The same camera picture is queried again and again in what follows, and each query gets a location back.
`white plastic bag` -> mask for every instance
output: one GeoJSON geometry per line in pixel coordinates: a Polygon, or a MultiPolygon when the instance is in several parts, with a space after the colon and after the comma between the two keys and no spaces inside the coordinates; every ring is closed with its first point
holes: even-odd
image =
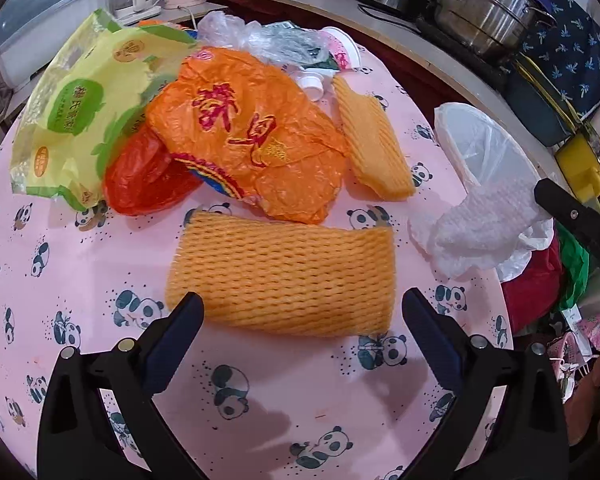
{"type": "Polygon", "coordinates": [[[208,13],[198,23],[198,40],[211,46],[244,50],[265,63],[311,65],[329,57],[326,35],[304,28],[263,27],[244,23],[222,10],[208,13]]]}
{"type": "MultiPolygon", "coordinates": [[[[540,177],[524,151],[498,123],[475,107],[446,103],[435,110],[435,130],[464,188],[481,184],[540,177]]],[[[544,250],[554,238],[551,219],[535,222],[518,237],[511,256],[496,266],[500,282],[513,280],[525,270],[531,251],[544,250]]]]}

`yellow-green snack bag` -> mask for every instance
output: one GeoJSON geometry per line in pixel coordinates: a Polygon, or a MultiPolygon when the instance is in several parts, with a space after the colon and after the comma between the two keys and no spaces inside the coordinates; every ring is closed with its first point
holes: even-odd
{"type": "Polygon", "coordinates": [[[33,91],[13,144],[13,192],[61,195],[76,210],[102,198],[109,161],[144,121],[195,40],[169,25],[120,27],[96,10],[33,91]]]}

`red cloth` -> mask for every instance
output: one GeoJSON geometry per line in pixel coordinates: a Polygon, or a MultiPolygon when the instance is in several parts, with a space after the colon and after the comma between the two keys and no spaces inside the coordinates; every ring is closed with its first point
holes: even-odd
{"type": "Polygon", "coordinates": [[[560,297],[563,273],[560,242],[554,231],[547,249],[532,251],[531,261],[522,274],[500,284],[512,334],[549,312],[560,297]]]}

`pink tablecloth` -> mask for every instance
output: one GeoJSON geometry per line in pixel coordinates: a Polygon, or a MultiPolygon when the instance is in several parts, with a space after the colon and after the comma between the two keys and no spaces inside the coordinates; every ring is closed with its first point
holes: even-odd
{"type": "MultiPolygon", "coordinates": [[[[411,242],[410,211],[458,204],[464,189],[410,97],[377,58],[363,50],[362,59],[364,68],[347,80],[386,108],[418,193],[406,202],[384,203],[349,173],[325,224],[392,225],[397,290],[391,330],[375,340],[314,339],[205,323],[170,387],[154,400],[211,479],[372,480],[399,474],[452,399],[402,320],[400,300],[412,286],[468,333],[511,348],[496,273],[442,281],[411,242]]],[[[330,108],[330,97],[321,105],[330,108]]],[[[13,136],[14,128],[0,150],[0,436],[35,471],[46,382],[61,348],[110,349],[167,315],[165,281],[187,211],[202,206],[253,214],[209,186],[178,207],[139,218],[114,214],[104,204],[83,215],[62,200],[13,195],[13,136]],[[135,298],[143,309],[131,314],[135,298]]],[[[127,456],[142,463],[110,392],[104,401],[127,456]]],[[[495,392],[465,463],[484,447],[501,402],[502,392],[495,392]]]]}

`metal screw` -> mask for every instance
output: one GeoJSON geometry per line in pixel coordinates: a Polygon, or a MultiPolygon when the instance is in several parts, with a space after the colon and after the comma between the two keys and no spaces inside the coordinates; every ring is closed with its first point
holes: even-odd
{"type": "Polygon", "coordinates": [[[136,340],[127,337],[118,343],[118,350],[121,352],[129,352],[136,345],[136,340]]]}
{"type": "Polygon", "coordinates": [[[531,351],[536,355],[544,355],[546,348],[544,348],[542,343],[532,343],[531,351]]]}
{"type": "Polygon", "coordinates": [[[474,348],[487,348],[489,342],[487,338],[483,335],[472,335],[471,336],[471,346],[474,348]]]}
{"type": "Polygon", "coordinates": [[[75,348],[72,346],[65,346],[62,351],[60,352],[60,357],[62,359],[68,359],[69,357],[72,357],[75,354],[75,348]]]}

